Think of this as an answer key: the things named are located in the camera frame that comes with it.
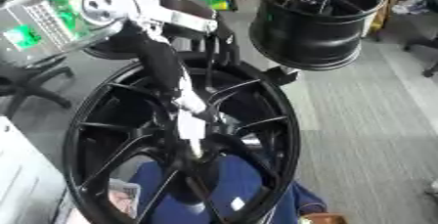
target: gray carpet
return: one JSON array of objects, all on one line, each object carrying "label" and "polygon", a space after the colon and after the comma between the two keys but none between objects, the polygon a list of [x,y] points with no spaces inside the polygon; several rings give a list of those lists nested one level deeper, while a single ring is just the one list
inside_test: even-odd
[{"label": "gray carpet", "polygon": [[[259,68],[270,67],[247,36],[257,0],[239,1],[240,11],[227,13],[226,19],[238,33],[242,57]],[[438,205],[423,193],[438,178],[438,78],[420,75],[438,52],[404,53],[400,47],[409,37],[430,34],[438,23],[433,16],[410,21],[391,21],[383,43],[365,41],[353,65],[303,72],[284,87],[302,128],[297,179],[353,224],[438,222]],[[59,79],[48,87],[78,106],[126,63],[77,54],[67,64],[76,72],[75,81]],[[74,110],[36,100],[22,108],[16,124],[60,166],[63,134]]]}]

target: green circuit board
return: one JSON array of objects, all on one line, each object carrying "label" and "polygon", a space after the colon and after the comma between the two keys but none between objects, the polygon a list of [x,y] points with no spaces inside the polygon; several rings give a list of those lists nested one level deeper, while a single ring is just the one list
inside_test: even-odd
[{"label": "green circuit board", "polygon": [[70,0],[49,0],[49,2],[74,37],[82,38],[90,33],[86,21],[73,9]]}]

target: wheel rim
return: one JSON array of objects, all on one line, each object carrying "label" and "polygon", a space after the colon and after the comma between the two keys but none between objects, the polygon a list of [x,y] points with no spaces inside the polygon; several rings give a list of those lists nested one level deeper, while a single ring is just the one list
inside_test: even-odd
[{"label": "wheel rim", "polygon": [[[203,86],[201,83],[205,77],[205,69],[202,63],[200,61],[187,61],[197,89],[199,89],[199,86]],[[167,160],[175,158],[174,155],[170,154],[175,154],[175,150],[172,149],[175,149],[176,145],[172,148],[173,144],[168,145],[169,139],[163,142],[162,139],[157,138],[168,135],[169,131],[166,128],[172,127],[170,118],[173,112],[169,110],[171,106],[162,102],[163,97],[160,97],[161,100],[157,100],[152,87],[147,92],[139,91],[138,85],[146,82],[146,79],[139,78],[141,76],[141,68],[134,65],[122,70],[104,83],[84,103],[67,132],[65,145],[67,184],[79,209],[87,218],[97,224],[135,223],[132,219],[116,210],[109,203],[106,194],[108,192],[110,170],[120,166],[136,152],[142,151],[143,154],[151,157],[155,162],[162,163],[160,167],[163,171],[166,171],[163,174],[167,176],[167,179],[174,178],[177,173],[184,173],[185,175],[187,173],[186,170],[178,170],[180,168],[177,168],[177,172],[175,172],[175,167],[169,165],[172,162],[167,162]],[[278,202],[292,180],[299,153],[299,132],[296,117],[281,91],[252,67],[243,65],[241,67],[215,70],[213,72],[213,84],[217,84],[218,87],[222,88],[225,85],[226,88],[213,95],[205,93],[205,91],[201,92],[208,95],[210,103],[221,105],[223,108],[221,112],[236,118],[239,124],[228,124],[227,130],[223,130],[221,127],[210,128],[210,134],[203,142],[207,155],[204,156],[202,162],[216,160],[215,158],[219,154],[221,156],[233,155],[239,157],[260,174],[262,187],[251,201],[231,216],[220,216],[221,213],[218,214],[217,208],[214,206],[215,202],[208,202],[207,199],[211,192],[202,192],[202,178],[195,175],[189,176],[193,179],[191,182],[192,190],[200,199],[203,198],[206,211],[211,215],[210,220],[212,222],[255,223]],[[145,109],[143,113],[144,115],[152,115],[151,112],[154,112],[155,117],[153,119],[149,118],[149,121],[153,121],[153,123],[142,123],[140,124],[141,127],[133,127],[134,125],[138,126],[139,122],[131,121],[128,126],[126,124],[115,125],[112,120],[108,119],[102,122],[99,117],[108,112],[100,112],[100,109],[103,109],[104,105],[107,107],[110,104],[108,98],[116,90],[131,94],[130,96],[132,94],[141,94],[143,98],[146,98],[147,103],[145,105],[150,105],[150,107],[147,110]],[[264,107],[257,109],[253,108],[254,105],[252,105],[246,108],[243,107],[246,113],[231,113],[236,110],[236,105],[239,108],[242,107],[239,100],[244,100],[246,104],[249,102],[250,104],[262,102]],[[253,108],[252,113],[249,113],[249,108]],[[129,132],[128,138],[117,137],[114,134],[117,132],[126,133],[127,131]],[[269,162],[260,158],[260,155],[255,155],[248,148],[248,145],[241,141],[241,137],[251,134],[257,136],[258,141],[261,143],[260,151],[263,152],[262,154]],[[110,137],[105,142],[90,140],[90,138],[96,138],[97,136],[101,138]],[[96,142],[99,142],[98,147],[93,144]],[[119,142],[120,145],[108,148],[109,143],[116,142]],[[153,204],[150,206],[152,210],[156,207]],[[150,213],[145,214],[143,212],[139,214],[140,216],[143,214],[145,217],[142,223],[153,223],[147,217]]]}]

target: office chair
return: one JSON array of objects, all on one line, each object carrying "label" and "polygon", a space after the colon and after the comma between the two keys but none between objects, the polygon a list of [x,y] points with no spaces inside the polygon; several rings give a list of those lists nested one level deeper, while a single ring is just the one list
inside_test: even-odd
[{"label": "office chair", "polygon": [[[427,38],[419,38],[419,39],[413,39],[408,41],[408,43],[405,45],[404,50],[405,51],[411,51],[413,46],[424,46],[428,48],[438,49],[438,34],[433,39],[427,39]],[[431,68],[426,69],[422,75],[424,77],[432,77],[435,72],[438,71],[438,62],[435,63],[435,65]]]},{"label": "office chair", "polygon": [[21,104],[29,96],[45,98],[59,104],[64,109],[71,108],[70,101],[42,87],[46,81],[60,74],[73,77],[73,72],[69,67],[54,68],[65,58],[52,57],[19,67],[0,57],[0,97],[13,97],[4,115],[9,119],[14,117]]}]

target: screw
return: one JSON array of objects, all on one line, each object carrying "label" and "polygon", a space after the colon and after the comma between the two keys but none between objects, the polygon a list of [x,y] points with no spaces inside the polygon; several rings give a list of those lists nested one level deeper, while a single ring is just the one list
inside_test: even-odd
[{"label": "screw", "polygon": [[112,3],[112,0],[104,0],[105,1],[105,3],[107,3],[108,5],[111,5],[111,3]]},{"label": "screw", "polygon": [[95,1],[90,1],[90,2],[88,3],[88,5],[90,5],[90,7],[94,8],[94,9],[99,8],[98,3],[95,2]]},{"label": "screw", "polygon": [[110,16],[111,16],[111,15],[110,15],[110,13],[109,13],[108,11],[103,11],[103,12],[102,12],[102,17],[103,17],[103,18],[105,18],[105,19],[109,19]]}]

